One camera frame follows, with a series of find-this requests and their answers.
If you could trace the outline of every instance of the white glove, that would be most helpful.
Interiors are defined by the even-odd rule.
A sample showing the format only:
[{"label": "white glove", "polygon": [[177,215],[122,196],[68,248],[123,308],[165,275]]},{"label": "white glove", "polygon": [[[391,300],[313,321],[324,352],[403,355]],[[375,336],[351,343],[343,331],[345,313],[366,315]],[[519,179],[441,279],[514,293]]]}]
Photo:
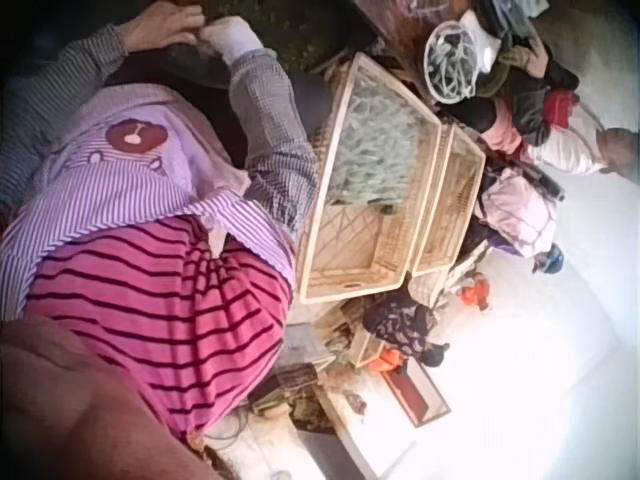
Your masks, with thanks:
[{"label": "white glove", "polygon": [[245,53],[264,48],[258,36],[241,17],[225,17],[200,30],[208,42],[231,65]]}]

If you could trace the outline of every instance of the sleeve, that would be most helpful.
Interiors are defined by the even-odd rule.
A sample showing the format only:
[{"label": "sleeve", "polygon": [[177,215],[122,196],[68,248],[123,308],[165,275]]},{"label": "sleeve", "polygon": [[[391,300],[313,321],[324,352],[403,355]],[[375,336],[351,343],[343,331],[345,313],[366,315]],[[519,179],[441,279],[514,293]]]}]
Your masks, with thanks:
[{"label": "sleeve", "polygon": [[509,76],[513,126],[529,145],[540,146],[547,141],[550,132],[550,125],[544,120],[547,95],[544,81],[532,78],[517,68],[511,69]]},{"label": "sleeve", "polygon": [[318,179],[291,82],[272,52],[256,50],[231,65],[229,95],[249,144],[245,198],[262,205],[295,241]]},{"label": "sleeve", "polygon": [[32,175],[75,111],[100,89],[127,52],[113,25],[70,43],[55,62],[3,89],[0,210],[21,206]]}]

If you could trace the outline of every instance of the striped shirt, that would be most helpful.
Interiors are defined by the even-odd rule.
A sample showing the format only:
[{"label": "striped shirt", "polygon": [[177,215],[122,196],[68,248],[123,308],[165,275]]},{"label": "striped shirt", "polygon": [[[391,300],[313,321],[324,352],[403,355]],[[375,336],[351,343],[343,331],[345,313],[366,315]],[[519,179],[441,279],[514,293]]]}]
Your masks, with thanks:
[{"label": "striped shirt", "polygon": [[287,282],[234,239],[212,258],[195,217],[102,230],[38,266],[26,307],[134,380],[179,438],[237,405],[273,364]]}]

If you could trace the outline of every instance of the tray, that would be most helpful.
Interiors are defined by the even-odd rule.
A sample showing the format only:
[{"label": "tray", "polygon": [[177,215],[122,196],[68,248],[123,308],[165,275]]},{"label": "tray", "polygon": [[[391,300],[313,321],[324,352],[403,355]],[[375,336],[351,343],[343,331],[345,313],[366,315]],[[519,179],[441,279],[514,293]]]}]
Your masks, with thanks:
[{"label": "tray", "polygon": [[[408,163],[413,168],[407,176],[407,192],[391,208],[377,204],[335,204],[328,198],[334,166],[344,158],[336,160],[343,127],[348,127],[345,122],[349,121],[357,75],[373,79],[385,98],[392,95],[416,119],[411,124],[417,132],[416,155],[413,163]],[[298,249],[301,303],[343,300],[393,290],[402,284],[442,134],[438,118],[399,80],[364,54],[357,54],[350,65],[338,69],[331,83],[334,108],[313,141],[320,186]],[[376,131],[375,135],[378,139],[385,132]]]},{"label": "tray", "polygon": [[455,263],[476,202],[484,162],[485,154],[459,127],[445,127],[411,260],[412,275]]}]

